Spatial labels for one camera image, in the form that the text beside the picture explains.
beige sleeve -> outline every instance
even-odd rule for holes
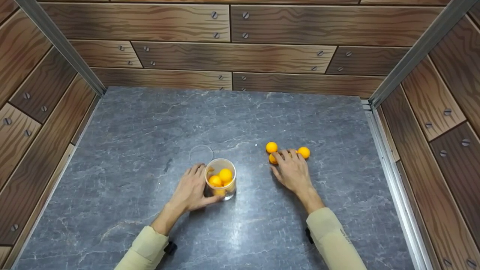
[[[307,218],[313,242],[329,270],[366,270],[342,224],[329,208],[321,208]]]
[[[168,237],[145,226],[115,270],[155,270],[168,245]]]

marble texture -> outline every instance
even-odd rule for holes
[[[264,146],[308,146],[314,186],[368,269],[414,269],[357,97],[110,88],[17,269],[115,267],[208,145],[238,170],[235,197],[187,214],[164,270],[327,269],[306,213],[276,183]]]

hand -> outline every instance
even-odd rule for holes
[[[303,156],[295,149],[282,150],[280,154],[272,153],[278,162],[279,170],[275,166],[270,166],[278,181],[297,195],[309,214],[325,207],[312,185],[308,165]]]
[[[157,233],[168,235],[173,225],[185,212],[205,207],[223,199],[222,196],[205,197],[205,164],[188,168],[175,189],[170,201],[150,225]]]

clear plastic cup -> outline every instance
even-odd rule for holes
[[[232,182],[224,187],[216,187],[210,185],[208,179],[210,176],[218,174],[222,169],[229,169],[232,172]],[[213,195],[225,196],[224,201],[230,200],[237,192],[237,171],[233,163],[226,159],[214,159],[207,164],[205,169],[205,181]]]

wall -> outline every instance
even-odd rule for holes
[[[208,2],[41,6],[106,86],[369,98],[448,0]]]
[[[13,0],[0,1],[0,269],[11,267],[98,98]]]
[[[480,2],[381,104],[435,269],[480,264]]]

